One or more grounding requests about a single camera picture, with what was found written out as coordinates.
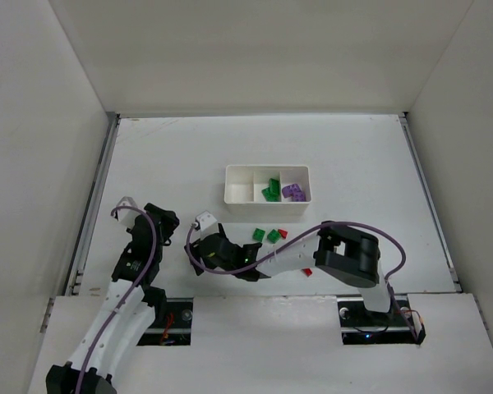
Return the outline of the white divided plastic container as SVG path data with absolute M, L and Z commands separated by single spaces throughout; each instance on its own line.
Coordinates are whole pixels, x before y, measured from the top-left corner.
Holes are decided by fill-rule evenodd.
M 301 216 L 312 202 L 309 167 L 228 165 L 223 200 L 231 213 Z

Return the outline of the red slope lego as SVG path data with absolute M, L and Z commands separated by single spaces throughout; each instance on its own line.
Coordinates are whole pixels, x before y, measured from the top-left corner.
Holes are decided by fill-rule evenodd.
M 278 229 L 277 232 L 281 235 L 283 239 L 286 239 L 288 236 L 288 232 L 283 229 Z

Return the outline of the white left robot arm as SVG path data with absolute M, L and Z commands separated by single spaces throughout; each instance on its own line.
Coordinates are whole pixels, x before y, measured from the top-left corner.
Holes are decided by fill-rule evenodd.
M 48 393 L 114 393 L 115 378 L 132 349 L 164 316 L 165 291 L 152 285 L 164 248 L 180 221 L 171 210 L 151 203 L 137 208 L 122 200 L 112 212 L 131 240 L 120 254 L 108 290 L 87 333 L 71 357 L 53 365 L 45 378 Z

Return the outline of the short green lego plate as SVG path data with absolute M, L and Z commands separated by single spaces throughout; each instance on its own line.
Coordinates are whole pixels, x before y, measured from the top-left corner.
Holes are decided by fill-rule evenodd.
M 269 192 L 272 195 L 279 195 L 280 194 L 280 182 L 278 179 L 275 179 L 275 178 L 269 179 Z

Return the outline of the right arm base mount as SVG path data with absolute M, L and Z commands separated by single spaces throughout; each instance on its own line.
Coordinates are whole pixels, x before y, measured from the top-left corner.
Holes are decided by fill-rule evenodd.
M 411 308 L 408 298 L 397 300 L 399 308 L 388 313 L 367 310 L 362 299 L 338 300 L 341 338 L 345 346 L 421 345 L 426 339 L 421 315 Z

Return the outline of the large purple arch lego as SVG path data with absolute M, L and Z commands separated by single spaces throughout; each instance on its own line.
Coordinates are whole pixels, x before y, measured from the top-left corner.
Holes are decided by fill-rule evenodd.
M 286 185 L 281 190 L 281 195 L 285 198 L 294 198 L 302 193 L 301 187 L 297 183 Z

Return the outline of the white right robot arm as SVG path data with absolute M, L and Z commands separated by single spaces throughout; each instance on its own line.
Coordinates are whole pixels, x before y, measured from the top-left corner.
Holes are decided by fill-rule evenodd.
M 316 268 L 357 289 L 366 310 L 387 314 L 392 296 L 380 267 L 379 240 L 354 224 L 322 222 L 259 256 L 261 243 L 232 243 L 222 226 L 196 241 L 187 236 L 185 252 L 198 275 L 212 273 L 246 282 L 268 280 L 283 273 Z

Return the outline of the green square lego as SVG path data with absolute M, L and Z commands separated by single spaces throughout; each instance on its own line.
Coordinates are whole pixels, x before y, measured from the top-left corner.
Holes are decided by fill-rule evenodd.
M 263 240 L 265 238 L 265 230 L 263 229 L 260 229 L 260 228 L 256 228 L 253 233 L 252 233 L 252 239 L 255 241 L 255 242 L 260 242 L 262 243 Z
M 279 242 L 281 240 L 282 236 L 280 234 L 280 232 L 276 229 L 273 229 L 272 231 L 270 231 L 268 234 L 267 234 L 267 241 L 270 242 L 271 244 L 276 244 L 277 242 Z

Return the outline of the long green lego plate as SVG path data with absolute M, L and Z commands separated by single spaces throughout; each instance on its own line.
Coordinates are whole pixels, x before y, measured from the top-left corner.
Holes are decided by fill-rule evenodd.
M 280 201 L 280 197 L 279 195 L 272 195 L 270 192 L 269 192 L 269 187 L 263 189 L 261 191 L 261 194 L 263 195 L 263 197 L 265 198 L 265 200 L 267 202 L 279 202 Z

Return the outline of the small purple curved lego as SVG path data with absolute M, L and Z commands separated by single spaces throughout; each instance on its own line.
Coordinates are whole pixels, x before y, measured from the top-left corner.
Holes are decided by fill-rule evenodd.
M 304 192 L 297 190 L 292 194 L 292 202 L 306 202 L 306 195 Z

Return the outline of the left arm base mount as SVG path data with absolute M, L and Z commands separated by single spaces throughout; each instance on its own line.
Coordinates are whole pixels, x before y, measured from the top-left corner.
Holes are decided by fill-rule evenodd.
M 145 331 L 138 346 L 189 346 L 193 321 L 192 298 L 169 298 L 163 312 Z

